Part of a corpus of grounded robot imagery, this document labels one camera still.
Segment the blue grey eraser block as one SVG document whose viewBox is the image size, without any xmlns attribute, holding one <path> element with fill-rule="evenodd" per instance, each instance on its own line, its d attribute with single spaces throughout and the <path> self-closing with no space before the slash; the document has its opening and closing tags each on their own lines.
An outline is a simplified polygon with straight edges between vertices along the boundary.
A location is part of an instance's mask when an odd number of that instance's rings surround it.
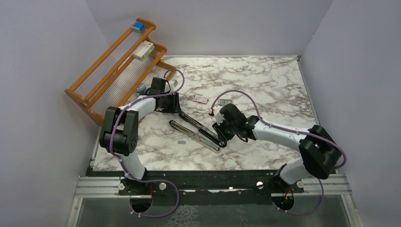
<svg viewBox="0 0 401 227">
<path fill-rule="evenodd" d="M 142 22 L 135 22 L 132 26 L 131 26 L 131 31 L 140 34 L 145 28 L 144 23 Z"/>
</svg>

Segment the black stapler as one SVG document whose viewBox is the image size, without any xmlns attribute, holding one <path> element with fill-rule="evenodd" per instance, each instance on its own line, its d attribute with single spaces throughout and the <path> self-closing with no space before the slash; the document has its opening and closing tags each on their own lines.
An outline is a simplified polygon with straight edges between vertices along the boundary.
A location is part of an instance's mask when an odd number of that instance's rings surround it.
<svg viewBox="0 0 401 227">
<path fill-rule="evenodd" d="M 188 122 L 192 126 L 198 129 L 198 132 L 205 136 L 207 139 L 209 139 L 211 142 L 214 144 L 218 145 L 221 148 L 225 148 L 227 146 L 227 143 L 220 140 L 218 136 L 209 130 L 206 126 L 201 124 L 200 122 L 196 121 L 195 119 L 191 118 L 189 115 L 186 113 L 182 112 L 179 114 L 179 117 L 182 118 L 184 121 Z"/>
</svg>

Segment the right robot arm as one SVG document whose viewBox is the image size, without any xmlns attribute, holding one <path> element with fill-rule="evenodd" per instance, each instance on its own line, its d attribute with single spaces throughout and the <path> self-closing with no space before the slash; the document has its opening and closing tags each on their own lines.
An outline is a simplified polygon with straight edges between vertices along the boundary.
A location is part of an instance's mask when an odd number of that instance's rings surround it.
<svg viewBox="0 0 401 227">
<path fill-rule="evenodd" d="M 212 127 L 224 142 L 237 136 L 244 142 L 269 141 L 300 153 L 299 160 L 284 164 L 275 173 L 273 187 L 278 192 L 285 192 L 292 184 L 311 176 L 327 179 L 343 156 L 327 131 L 319 125 L 299 131 L 280 124 L 268 124 L 256 115 L 246 117 L 234 104 L 214 107 L 212 113 L 215 119 Z"/>
</svg>

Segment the blue white jar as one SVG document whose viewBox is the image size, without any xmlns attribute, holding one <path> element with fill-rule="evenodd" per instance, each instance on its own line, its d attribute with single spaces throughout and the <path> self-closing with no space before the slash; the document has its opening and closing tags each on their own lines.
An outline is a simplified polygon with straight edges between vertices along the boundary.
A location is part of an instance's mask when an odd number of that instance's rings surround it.
<svg viewBox="0 0 401 227">
<path fill-rule="evenodd" d="M 135 92 L 141 96 L 146 93 L 147 87 L 144 82 L 141 82 L 139 86 L 135 89 Z"/>
</svg>

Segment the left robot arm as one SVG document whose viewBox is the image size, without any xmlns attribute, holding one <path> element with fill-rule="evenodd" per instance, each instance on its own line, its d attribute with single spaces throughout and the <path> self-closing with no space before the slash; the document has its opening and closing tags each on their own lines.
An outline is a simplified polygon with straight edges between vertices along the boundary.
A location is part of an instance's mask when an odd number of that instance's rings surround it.
<svg viewBox="0 0 401 227">
<path fill-rule="evenodd" d="M 101 128 L 99 145 L 120 163 L 132 190 L 143 194 L 150 180 L 136 152 L 139 121 L 154 111 L 176 114 L 180 111 L 179 94 L 167 79 L 153 78 L 150 88 L 134 101 L 121 107 L 108 107 Z"/>
</svg>

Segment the silver staple strip tray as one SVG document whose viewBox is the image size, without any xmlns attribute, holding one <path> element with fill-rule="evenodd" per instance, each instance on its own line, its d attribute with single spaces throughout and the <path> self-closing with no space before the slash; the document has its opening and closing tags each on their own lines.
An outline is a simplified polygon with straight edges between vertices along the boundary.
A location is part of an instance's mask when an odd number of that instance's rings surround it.
<svg viewBox="0 0 401 227">
<path fill-rule="evenodd" d="M 225 106 L 225 105 L 231 104 L 231 103 L 232 103 L 232 100 L 230 100 L 230 99 L 219 99 L 218 105 Z"/>
</svg>

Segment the orange wooden shelf rack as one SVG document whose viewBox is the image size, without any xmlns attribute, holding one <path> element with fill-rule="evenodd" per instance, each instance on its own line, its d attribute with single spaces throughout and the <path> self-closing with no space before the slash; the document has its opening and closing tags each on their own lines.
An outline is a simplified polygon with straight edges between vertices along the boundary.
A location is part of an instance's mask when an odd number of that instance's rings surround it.
<svg viewBox="0 0 401 227">
<path fill-rule="evenodd" d="M 150 20 L 137 18 L 134 25 L 143 25 L 136 30 L 130 26 L 69 88 L 65 93 L 98 126 L 103 125 L 108 107 L 119 107 L 134 96 L 143 81 L 162 77 L 167 70 L 167 79 L 175 72 L 173 65 L 162 60 L 167 48 L 154 43 L 154 49 L 143 60 L 135 59 L 133 52 L 156 29 Z"/>
</svg>

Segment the white red box on shelf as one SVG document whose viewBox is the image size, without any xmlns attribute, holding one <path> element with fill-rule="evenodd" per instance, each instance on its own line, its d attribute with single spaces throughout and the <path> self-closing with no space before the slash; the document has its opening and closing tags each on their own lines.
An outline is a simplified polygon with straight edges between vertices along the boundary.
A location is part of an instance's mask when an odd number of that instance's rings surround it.
<svg viewBox="0 0 401 227">
<path fill-rule="evenodd" d="M 143 41 L 133 52 L 134 59 L 143 61 L 154 50 L 155 46 L 152 42 Z"/>
</svg>

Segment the red white staple box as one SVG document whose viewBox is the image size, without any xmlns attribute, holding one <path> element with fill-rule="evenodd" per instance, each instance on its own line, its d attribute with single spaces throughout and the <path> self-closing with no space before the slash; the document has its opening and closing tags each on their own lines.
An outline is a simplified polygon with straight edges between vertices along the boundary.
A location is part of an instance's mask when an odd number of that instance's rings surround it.
<svg viewBox="0 0 401 227">
<path fill-rule="evenodd" d="M 201 104 L 207 104 L 208 98 L 200 96 L 200 95 L 195 95 L 194 102 L 201 103 Z"/>
</svg>

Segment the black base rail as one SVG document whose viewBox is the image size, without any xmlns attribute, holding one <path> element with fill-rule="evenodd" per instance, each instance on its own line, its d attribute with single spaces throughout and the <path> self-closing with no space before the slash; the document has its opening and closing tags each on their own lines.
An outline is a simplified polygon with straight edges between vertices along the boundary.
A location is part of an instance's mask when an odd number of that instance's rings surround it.
<svg viewBox="0 0 401 227">
<path fill-rule="evenodd" d="M 79 178 L 77 199 L 128 199 L 144 206 L 178 205 L 270 205 L 292 204 L 296 197 L 351 195 L 344 174 L 326 180 L 314 177 L 279 189 L 273 186 L 272 170 L 254 171 L 149 171 L 148 183 L 130 183 L 120 172 L 93 172 Z"/>
</svg>

